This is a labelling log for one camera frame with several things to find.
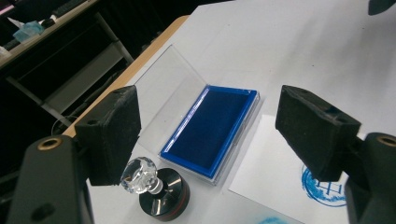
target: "blue stamp impression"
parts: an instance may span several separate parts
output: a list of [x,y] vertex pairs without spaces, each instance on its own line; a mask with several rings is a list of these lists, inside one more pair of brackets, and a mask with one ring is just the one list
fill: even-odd
[[309,198],[330,207],[342,207],[347,205],[344,194],[345,184],[342,182],[319,182],[308,168],[303,168],[303,189]]

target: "white paper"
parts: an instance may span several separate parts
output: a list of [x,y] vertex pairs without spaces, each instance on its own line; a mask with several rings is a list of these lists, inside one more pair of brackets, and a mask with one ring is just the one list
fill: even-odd
[[[275,118],[263,115],[229,190],[303,223],[347,223],[347,175],[336,183],[319,183],[305,169],[276,130]],[[327,198],[341,200],[322,200],[312,193],[316,189]]]

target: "blue ink pad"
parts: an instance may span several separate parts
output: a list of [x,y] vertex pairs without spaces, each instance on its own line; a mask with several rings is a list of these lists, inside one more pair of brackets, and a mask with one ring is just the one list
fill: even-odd
[[160,156],[213,179],[259,98],[257,91],[205,86]]

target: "white table surface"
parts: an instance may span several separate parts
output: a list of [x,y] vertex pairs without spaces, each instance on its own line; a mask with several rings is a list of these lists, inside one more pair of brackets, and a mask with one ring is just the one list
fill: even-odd
[[[359,120],[362,133],[395,135],[395,10],[368,16],[368,0],[240,0],[201,6],[130,84],[173,45],[208,83],[258,90],[264,99],[259,116],[275,116],[281,86],[291,85]],[[143,126],[148,122],[142,119]],[[257,123],[216,187],[182,174],[191,200],[172,223],[260,223],[268,217],[298,223],[228,190]],[[166,167],[136,145],[132,158],[138,156]],[[96,223],[161,223],[144,214],[138,196],[121,186],[90,191]]]

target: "blue ink mark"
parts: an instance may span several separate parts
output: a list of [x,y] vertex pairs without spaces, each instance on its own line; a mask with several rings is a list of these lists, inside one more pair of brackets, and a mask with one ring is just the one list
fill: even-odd
[[259,222],[259,224],[288,224],[279,217],[268,217],[265,220]]
[[330,207],[347,205],[343,185],[337,182],[319,182],[306,168],[302,177],[303,189],[309,198]]

